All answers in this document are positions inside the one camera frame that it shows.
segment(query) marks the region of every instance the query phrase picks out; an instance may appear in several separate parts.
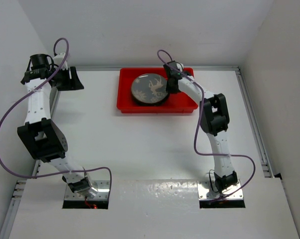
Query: red tray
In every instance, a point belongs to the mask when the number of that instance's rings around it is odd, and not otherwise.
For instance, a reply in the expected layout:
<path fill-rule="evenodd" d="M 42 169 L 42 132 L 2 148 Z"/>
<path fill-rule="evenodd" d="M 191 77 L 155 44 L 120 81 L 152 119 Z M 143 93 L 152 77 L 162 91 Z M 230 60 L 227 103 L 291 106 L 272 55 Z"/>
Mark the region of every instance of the red tray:
<path fill-rule="evenodd" d="M 192 68 L 185 68 L 193 75 Z M 117 108 L 122 113 L 192 113 L 198 105 L 185 93 L 170 94 L 160 106 L 139 106 L 132 98 L 131 84 L 135 78 L 146 73 L 156 73 L 166 78 L 164 68 L 122 68 L 120 70 Z"/>

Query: wall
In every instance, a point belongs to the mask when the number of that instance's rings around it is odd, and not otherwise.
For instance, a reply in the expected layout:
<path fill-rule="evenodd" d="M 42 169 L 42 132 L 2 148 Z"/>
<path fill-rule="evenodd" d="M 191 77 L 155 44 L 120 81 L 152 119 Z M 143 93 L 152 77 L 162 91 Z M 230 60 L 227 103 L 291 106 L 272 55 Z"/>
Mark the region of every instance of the wall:
<path fill-rule="evenodd" d="M 19 3 L 0 0 L 0 118 L 13 102 L 25 94 L 20 81 L 29 56 L 39 52 L 46 53 L 46 50 Z M 16 133 L 17 127 L 23 124 L 26 111 L 24 102 L 8 116 L 0 132 L 0 154 L 10 169 L 30 174 L 34 161 Z M 0 166 L 0 229 L 16 180 Z"/>
<path fill-rule="evenodd" d="M 300 0 L 277 0 L 243 73 L 300 234 Z"/>
<path fill-rule="evenodd" d="M 74 65 L 238 65 L 273 0 L 19 0 L 46 49 L 64 36 Z"/>

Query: robotic arm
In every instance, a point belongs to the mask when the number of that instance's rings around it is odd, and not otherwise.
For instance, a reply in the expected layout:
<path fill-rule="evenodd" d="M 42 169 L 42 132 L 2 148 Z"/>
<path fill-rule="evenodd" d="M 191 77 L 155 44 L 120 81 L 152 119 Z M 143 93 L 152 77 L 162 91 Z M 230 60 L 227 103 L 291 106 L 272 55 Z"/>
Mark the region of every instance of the robotic arm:
<path fill-rule="evenodd" d="M 170 68 L 179 69 L 193 81 L 189 81 L 179 72 Z M 204 102 L 202 102 L 202 91 L 194 84 L 194 77 L 183 71 L 183 66 L 175 61 L 168 62 L 164 66 L 168 77 L 166 91 L 171 94 L 179 92 L 186 93 L 199 106 L 203 104 L 204 114 L 200 126 L 207 134 L 213 154 L 225 154 L 226 156 L 214 156 L 215 186 L 219 193 L 238 182 L 237 174 L 232 166 L 231 156 L 227 144 L 228 123 L 230 121 L 225 96 L 214 94 L 204 87 Z"/>
<path fill-rule="evenodd" d="M 55 64 L 60 64 L 65 53 L 56 55 L 49 64 L 45 54 L 36 54 L 30 57 L 29 65 L 21 83 L 27 91 L 33 91 L 55 71 Z M 65 135 L 51 119 L 49 95 L 52 87 L 59 91 L 84 89 L 79 81 L 76 68 L 69 67 L 67 62 L 55 77 L 28 98 L 28 111 L 25 124 L 17 128 L 17 133 L 33 159 L 40 159 L 44 163 L 54 166 L 58 171 L 69 171 L 63 174 L 63 180 L 73 193 L 93 198 L 98 189 L 92 186 L 87 173 L 75 173 L 74 170 L 84 168 L 66 156 L 68 144 Z"/>

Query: gray plate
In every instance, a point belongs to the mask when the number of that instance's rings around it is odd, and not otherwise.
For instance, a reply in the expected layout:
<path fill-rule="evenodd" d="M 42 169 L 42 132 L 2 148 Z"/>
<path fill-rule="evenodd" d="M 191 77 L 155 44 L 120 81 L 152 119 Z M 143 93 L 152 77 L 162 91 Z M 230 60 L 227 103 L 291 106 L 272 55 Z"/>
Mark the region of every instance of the gray plate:
<path fill-rule="evenodd" d="M 138 103 L 158 105 L 167 99 L 166 79 L 158 74 L 143 74 L 135 78 L 131 85 L 131 93 Z"/>

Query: table surface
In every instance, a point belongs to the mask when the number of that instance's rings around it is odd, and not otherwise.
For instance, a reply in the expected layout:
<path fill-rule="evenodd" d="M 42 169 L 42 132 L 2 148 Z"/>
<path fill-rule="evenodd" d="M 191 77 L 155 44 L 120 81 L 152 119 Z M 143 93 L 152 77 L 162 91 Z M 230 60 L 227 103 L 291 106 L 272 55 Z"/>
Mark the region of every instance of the table surface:
<path fill-rule="evenodd" d="M 54 121 L 69 154 L 86 169 L 108 166 L 114 176 L 108 210 L 62 209 L 61 176 L 28 180 L 11 232 L 21 238 L 298 238 L 278 179 L 264 178 L 260 156 L 234 71 L 195 71 L 196 80 L 226 96 L 232 154 L 257 166 L 243 190 L 245 209 L 199 209 L 195 181 L 214 168 L 193 150 L 198 110 L 189 115 L 123 115 L 116 108 L 119 71 L 79 72 L 85 90 L 60 94 Z M 198 148 L 211 152 L 201 132 Z M 252 164 L 233 158 L 242 182 Z M 42 164 L 40 174 L 55 172 Z M 108 179 L 107 171 L 94 172 Z"/>

